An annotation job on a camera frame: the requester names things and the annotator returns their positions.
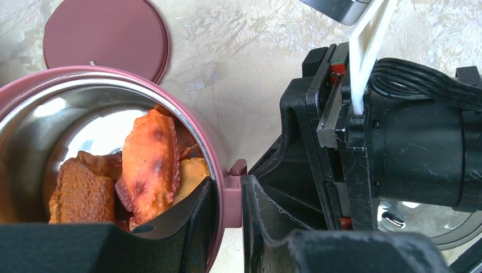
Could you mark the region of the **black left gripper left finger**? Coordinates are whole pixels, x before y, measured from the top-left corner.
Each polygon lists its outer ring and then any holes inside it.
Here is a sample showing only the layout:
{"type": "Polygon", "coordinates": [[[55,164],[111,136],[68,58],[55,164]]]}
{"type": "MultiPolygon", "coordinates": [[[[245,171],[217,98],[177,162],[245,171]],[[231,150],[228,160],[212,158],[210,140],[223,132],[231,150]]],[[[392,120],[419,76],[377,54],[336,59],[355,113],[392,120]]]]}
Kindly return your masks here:
{"type": "Polygon", "coordinates": [[[216,183],[132,232],[116,224],[1,226],[2,272],[206,272],[217,227],[216,183]]]}

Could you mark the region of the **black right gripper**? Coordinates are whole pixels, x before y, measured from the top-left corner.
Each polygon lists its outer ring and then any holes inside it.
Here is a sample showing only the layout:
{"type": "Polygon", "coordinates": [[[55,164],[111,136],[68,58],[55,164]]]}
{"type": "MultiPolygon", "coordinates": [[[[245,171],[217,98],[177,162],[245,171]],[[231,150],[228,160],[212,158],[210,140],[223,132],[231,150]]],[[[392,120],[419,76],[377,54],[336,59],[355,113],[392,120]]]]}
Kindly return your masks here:
{"type": "Polygon", "coordinates": [[[431,100],[348,98],[348,45],[309,52],[280,99],[281,134],[251,168],[315,230],[375,228],[381,203],[481,210],[481,113],[431,100]]]}

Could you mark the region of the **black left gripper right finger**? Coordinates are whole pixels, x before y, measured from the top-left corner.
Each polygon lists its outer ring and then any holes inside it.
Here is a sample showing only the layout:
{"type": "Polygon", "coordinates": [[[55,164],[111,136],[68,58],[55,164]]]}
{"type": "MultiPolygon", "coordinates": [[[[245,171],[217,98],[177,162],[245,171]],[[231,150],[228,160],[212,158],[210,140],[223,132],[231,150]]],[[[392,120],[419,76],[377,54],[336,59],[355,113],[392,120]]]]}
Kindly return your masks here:
{"type": "Polygon", "coordinates": [[[448,272],[424,236],[313,230],[241,177],[245,272],[448,272]]]}

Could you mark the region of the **orange fried chicken wing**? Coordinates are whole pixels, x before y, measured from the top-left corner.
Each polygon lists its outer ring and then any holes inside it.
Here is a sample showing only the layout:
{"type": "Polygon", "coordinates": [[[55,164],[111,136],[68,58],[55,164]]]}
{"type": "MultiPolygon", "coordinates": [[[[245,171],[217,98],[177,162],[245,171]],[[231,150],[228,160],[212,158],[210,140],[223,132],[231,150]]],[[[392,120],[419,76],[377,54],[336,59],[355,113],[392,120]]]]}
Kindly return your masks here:
{"type": "Polygon", "coordinates": [[[152,109],[134,121],[122,149],[116,193],[142,225],[165,212],[180,185],[180,151],[172,117],[152,109]]]}

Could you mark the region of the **orange fried cutlet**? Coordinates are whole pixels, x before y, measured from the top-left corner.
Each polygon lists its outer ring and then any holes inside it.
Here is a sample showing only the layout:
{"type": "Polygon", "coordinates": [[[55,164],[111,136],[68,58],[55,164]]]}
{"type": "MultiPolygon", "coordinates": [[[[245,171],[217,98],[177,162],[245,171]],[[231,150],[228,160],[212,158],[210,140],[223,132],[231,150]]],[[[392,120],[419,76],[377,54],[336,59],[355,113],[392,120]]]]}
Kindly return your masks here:
{"type": "Polygon", "coordinates": [[[114,222],[115,183],[122,173],[120,155],[79,151],[60,167],[49,200],[50,224],[114,222]]]}

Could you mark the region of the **dark red round lid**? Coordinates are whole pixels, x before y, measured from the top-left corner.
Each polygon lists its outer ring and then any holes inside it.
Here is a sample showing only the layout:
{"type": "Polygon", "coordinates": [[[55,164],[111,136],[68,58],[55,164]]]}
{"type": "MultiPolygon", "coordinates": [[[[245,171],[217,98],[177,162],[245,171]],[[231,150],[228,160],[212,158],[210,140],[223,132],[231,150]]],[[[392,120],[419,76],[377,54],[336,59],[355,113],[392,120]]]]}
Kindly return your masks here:
{"type": "Polygon", "coordinates": [[[171,60],[168,26],[151,1],[62,1],[44,28],[47,68],[97,65],[161,83],[171,60]]]}

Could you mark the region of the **glass lid with red clasp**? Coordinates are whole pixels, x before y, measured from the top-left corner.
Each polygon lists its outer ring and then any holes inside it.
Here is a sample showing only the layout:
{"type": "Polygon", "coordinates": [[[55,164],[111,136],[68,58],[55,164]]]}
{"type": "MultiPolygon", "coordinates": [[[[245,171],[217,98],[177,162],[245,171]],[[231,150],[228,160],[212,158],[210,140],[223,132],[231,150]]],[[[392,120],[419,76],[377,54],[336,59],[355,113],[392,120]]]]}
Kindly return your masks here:
{"type": "Polygon", "coordinates": [[[420,233],[440,250],[459,247],[481,233],[481,211],[406,201],[380,200],[377,221],[381,231],[420,233]]]}

